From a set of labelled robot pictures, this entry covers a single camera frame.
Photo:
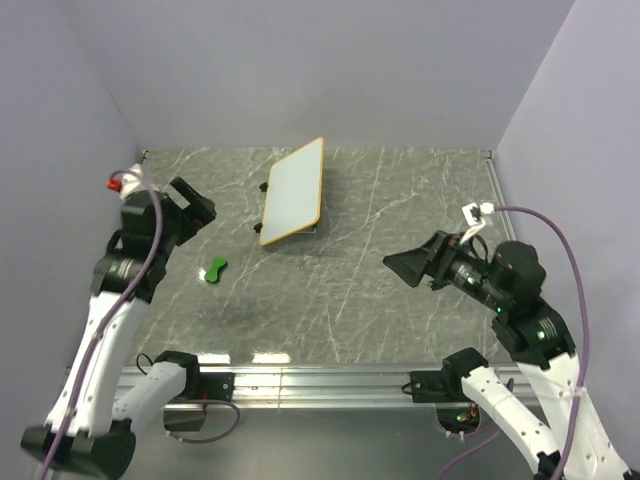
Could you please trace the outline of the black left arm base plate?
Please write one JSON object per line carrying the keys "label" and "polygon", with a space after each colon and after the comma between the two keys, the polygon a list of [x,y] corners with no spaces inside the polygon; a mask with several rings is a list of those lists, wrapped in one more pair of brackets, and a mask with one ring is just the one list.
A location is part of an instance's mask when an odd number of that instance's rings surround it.
{"label": "black left arm base plate", "polygon": [[188,394],[190,400],[223,400],[230,402],[235,388],[232,372],[205,372],[198,376],[195,387]]}

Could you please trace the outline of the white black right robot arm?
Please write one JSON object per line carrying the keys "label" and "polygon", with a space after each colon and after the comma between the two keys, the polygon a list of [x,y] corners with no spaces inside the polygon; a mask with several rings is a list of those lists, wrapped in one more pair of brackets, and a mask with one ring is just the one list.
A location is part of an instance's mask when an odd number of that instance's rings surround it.
{"label": "white black right robot arm", "polygon": [[484,410],[527,461],[536,479],[636,479],[613,447],[585,388],[580,360],[562,316],[541,296],[546,272],[531,245],[500,243],[481,258],[457,234],[437,231],[423,245],[387,255],[386,267],[411,287],[456,287],[492,310],[492,329],[529,381],[545,417],[538,419],[474,348],[446,357],[444,393]]}

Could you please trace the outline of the yellow framed whiteboard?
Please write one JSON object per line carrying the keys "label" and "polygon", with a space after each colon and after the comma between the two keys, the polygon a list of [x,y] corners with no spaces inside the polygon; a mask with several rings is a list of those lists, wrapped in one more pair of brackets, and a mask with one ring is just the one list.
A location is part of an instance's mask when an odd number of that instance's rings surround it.
{"label": "yellow framed whiteboard", "polygon": [[318,137],[274,163],[260,188],[264,211],[254,230],[263,247],[301,232],[313,232],[320,220],[325,139]]}

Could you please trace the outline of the green whiteboard eraser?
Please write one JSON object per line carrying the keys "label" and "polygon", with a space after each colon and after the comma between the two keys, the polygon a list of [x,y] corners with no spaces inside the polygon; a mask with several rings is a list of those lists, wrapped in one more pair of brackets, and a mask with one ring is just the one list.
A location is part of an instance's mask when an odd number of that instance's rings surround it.
{"label": "green whiteboard eraser", "polygon": [[228,261],[224,257],[215,256],[211,260],[210,266],[204,271],[203,280],[209,284],[216,284],[220,281],[222,272],[228,266]]}

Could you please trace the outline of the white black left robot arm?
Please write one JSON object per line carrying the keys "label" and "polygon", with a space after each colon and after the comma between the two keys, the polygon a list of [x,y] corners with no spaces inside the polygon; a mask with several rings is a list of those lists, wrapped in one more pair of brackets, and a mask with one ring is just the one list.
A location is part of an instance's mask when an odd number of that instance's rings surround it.
{"label": "white black left robot arm", "polygon": [[116,396],[133,337],[173,250],[216,217],[214,202],[184,179],[170,185],[186,206],[133,171],[107,182],[122,200],[121,223],[94,267],[86,326],[64,386],[44,423],[26,428],[20,443],[40,462],[40,479],[53,470],[121,478],[137,433],[171,400],[190,402],[201,393],[197,356],[165,351],[136,386]]}

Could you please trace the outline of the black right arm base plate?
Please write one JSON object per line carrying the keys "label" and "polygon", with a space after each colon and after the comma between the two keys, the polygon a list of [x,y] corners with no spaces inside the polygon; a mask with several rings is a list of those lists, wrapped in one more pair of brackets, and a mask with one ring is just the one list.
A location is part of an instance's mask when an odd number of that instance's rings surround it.
{"label": "black right arm base plate", "polygon": [[414,403],[462,403],[468,400],[462,393],[460,378],[444,370],[411,371],[403,391]]}

